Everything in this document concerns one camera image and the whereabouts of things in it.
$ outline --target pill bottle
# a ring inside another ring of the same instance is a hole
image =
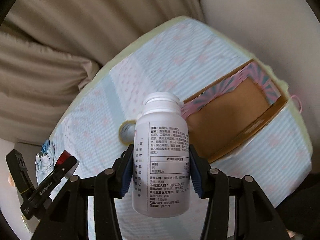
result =
[[[135,126],[132,206],[148,217],[174,217],[189,208],[189,137],[182,106],[174,94],[149,94]]]

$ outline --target pink string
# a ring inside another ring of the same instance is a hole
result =
[[[302,113],[302,102],[301,102],[300,98],[297,95],[292,95],[291,99],[296,100],[296,102],[299,105],[299,114],[301,114]]]

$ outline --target light blue striped fabric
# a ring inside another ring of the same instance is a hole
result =
[[[147,94],[169,91],[185,100],[248,60],[206,25],[191,19],[178,22],[114,66],[64,117],[51,136],[48,154],[36,159],[38,183],[64,150],[80,160],[75,174],[81,178],[111,167],[126,148],[118,140],[118,128],[136,118]],[[277,205],[304,179],[311,162],[299,128],[285,108],[246,147],[212,165],[228,175],[253,175]],[[115,201],[124,239],[199,239],[207,200],[193,190],[189,211],[175,218],[147,218],[133,210],[131,201],[131,189]],[[89,234],[94,239],[92,199]]]

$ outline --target open brown box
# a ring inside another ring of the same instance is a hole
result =
[[[187,103],[198,97],[208,88],[218,84],[244,68],[251,59],[228,75],[218,79],[198,93],[186,99]],[[262,89],[246,78],[237,88],[226,93],[186,118],[189,129],[189,142],[199,156],[210,163],[224,156],[252,137],[284,107],[287,98],[273,81],[281,96],[271,106]]]

